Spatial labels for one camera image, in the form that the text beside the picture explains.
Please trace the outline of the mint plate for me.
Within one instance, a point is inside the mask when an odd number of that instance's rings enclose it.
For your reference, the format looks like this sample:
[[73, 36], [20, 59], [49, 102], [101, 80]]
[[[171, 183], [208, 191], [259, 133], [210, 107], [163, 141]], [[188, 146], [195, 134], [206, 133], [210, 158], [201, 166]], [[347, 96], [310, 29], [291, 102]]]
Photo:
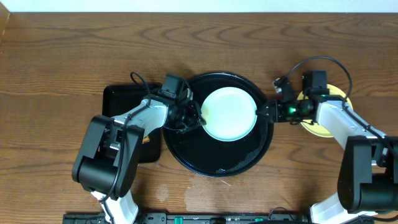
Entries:
[[253, 97], [237, 87], [211, 92], [201, 106], [205, 132], [212, 138], [232, 142], [242, 139], [254, 128], [257, 105]]

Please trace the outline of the yellow plate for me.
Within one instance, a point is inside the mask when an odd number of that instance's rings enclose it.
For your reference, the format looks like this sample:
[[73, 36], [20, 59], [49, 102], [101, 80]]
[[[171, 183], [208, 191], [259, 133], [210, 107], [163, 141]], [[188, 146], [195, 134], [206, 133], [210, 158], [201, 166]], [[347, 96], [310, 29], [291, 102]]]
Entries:
[[[338, 95], [344, 99], [346, 97], [346, 93], [343, 92], [343, 90], [339, 89], [338, 87], [327, 84], [326, 87], [329, 89], [330, 95]], [[304, 96], [303, 91], [300, 92], [300, 94], [297, 97], [297, 100], [307, 100], [308, 96]], [[333, 101], [338, 103], [338, 107], [342, 109], [342, 102], [341, 101]], [[349, 106], [351, 109], [353, 109], [352, 102], [350, 99], [347, 99], [346, 106]], [[320, 136], [322, 138], [333, 138], [333, 135], [324, 128], [323, 126], [319, 125], [318, 123], [315, 122], [313, 118], [311, 119], [304, 119], [303, 121], [300, 122], [300, 124], [310, 133]]]

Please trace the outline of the orange green sponge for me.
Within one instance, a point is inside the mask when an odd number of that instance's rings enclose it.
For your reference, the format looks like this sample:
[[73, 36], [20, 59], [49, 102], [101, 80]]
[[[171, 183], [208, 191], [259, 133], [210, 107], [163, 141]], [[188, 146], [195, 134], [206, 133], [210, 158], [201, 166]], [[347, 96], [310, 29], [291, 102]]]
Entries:
[[150, 141], [149, 136], [146, 136], [146, 137], [142, 140], [142, 143], [144, 144], [144, 143], [147, 143], [147, 142], [149, 142], [149, 141]]

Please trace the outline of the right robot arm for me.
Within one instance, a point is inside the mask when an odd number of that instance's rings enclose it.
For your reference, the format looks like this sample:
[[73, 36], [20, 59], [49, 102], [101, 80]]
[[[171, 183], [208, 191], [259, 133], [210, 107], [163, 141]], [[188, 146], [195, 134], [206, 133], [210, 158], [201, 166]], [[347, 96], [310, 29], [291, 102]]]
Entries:
[[313, 95], [304, 100], [275, 100], [256, 114], [267, 123], [312, 119], [343, 148], [337, 192], [310, 207], [311, 222], [378, 220], [378, 214], [397, 210], [397, 138], [374, 129], [344, 98]]

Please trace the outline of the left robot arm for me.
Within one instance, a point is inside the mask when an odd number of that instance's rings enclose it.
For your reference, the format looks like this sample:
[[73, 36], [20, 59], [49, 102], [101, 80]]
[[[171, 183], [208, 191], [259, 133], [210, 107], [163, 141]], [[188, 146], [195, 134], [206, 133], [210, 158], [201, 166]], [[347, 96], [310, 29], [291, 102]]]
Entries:
[[196, 101], [158, 96], [145, 97], [121, 115], [96, 115], [86, 130], [72, 179], [99, 201], [106, 223], [134, 223], [138, 206], [130, 188], [144, 138], [161, 127], [186, 133], [204, 124]]

